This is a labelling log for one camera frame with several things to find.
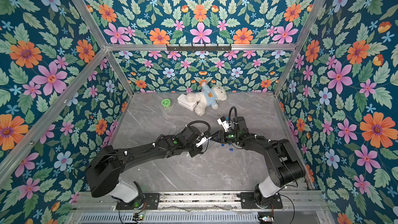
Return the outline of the green lidded small jar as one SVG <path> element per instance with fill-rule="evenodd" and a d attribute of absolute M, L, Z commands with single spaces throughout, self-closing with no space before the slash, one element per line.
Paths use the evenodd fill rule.
<path fill-rule="evenodd" d="M 169 110 L 169 109 L 171 108 L 171 106 L 172 106 L 172 103 L 171 103 L 171 100 L 170 100 L 170 99 L 163 99 L 163 100 L 161 101 L 161 105 L 163 106 L 163 108 L 164 108 L 165 110 Z"/>

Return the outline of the white box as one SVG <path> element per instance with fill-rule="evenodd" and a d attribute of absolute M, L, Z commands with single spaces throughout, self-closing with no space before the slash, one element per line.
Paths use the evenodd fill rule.
<path fill-rule="evenodd" d="M 189 102 L 187 100 L 187 96 L 185 94 L 181 94 L 177 98 L 177 102 L 180 106 L 182 106 L 190 111 L 194 111 L 195 107 L 197 106 L 197 102 Z"/>

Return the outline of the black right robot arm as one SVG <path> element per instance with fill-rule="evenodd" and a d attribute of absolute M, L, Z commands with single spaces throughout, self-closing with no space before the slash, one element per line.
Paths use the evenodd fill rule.
<path fill-rule="evenodd" d="M 221 117 L 217 122 L 223 130 L 211 136 L 213 141 L 230 144 L 237 149 L 254 151 L 264 157 L 267 177 L 257 184 L 254 190 L 254 202 L 258 207 L 270 205 L 284 187 L 290 183 L 297 186 L 298 180 L 305 177 L 306 169 L 289 140 L 270 140 L 250 133 L 244 117 L 236 117 L 233 120 Z"/>

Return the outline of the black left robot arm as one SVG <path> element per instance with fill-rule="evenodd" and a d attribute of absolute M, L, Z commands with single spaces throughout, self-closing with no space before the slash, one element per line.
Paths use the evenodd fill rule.
<path fill-rule="evenodd" d="M 191 157 L 203 154 L 201 141 L 208 140 L 210 130 L 207 122 L 193 121 L 181 132 L 162 134 L 149 144 L 118 149 L 112 145 L 103 147 L 85 171 L 91 197 L 110 196 L 127 204 L 142 200 L 144 194 L 139 184 L 123 182 L 119 178 L 120 174 L 143 163 L 181 155 L 183 152 L 188 152 Z"/>

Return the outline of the white teddy bear blue hoodie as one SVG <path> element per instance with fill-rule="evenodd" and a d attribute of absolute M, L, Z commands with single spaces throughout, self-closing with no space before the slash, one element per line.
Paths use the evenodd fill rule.
<path fill-rule="evenodd" d="M 205 82 L 201 83 L 201 87 L 201 92 L 189 93 L 186 96 L 188 102 L 197 104 L 194 108 L 194 112 L 198 116 L 205 115 L 207 107 L 217 110 L 219 108 L 218 102 L 227 100 L 227 92 L 224 87 L 210 87 Z"/>

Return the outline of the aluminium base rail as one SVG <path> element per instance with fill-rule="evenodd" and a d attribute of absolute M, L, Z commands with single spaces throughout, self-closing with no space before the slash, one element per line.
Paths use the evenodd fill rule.
<path fill-rule="evenodd" d="M 257 204 L 251 191 L 162 191 L 147 192 L 142 203 L 118 203 L 110 197 L 93 198 L 89 192 L 80 194 L 72 209 L 78 210 L 226 210 L 255 211 L 327 211 L 328 204 L 317 190 L 283 190 L 269 203 Z"/>

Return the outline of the black hook rail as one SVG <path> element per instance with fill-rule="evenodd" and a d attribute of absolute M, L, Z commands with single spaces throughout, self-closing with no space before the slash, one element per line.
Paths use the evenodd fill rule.
<path fill-rule="evenodd" d="M 208 52 L 218 52 L 218 51 L 232 51 L 231 45 L 220 45 L 220 44 L 203 44 L 203 45 L 166 45 L 167 51 L 186 51 L 186 52 L 196 52 L 196 51 L 208 51 Z"/>

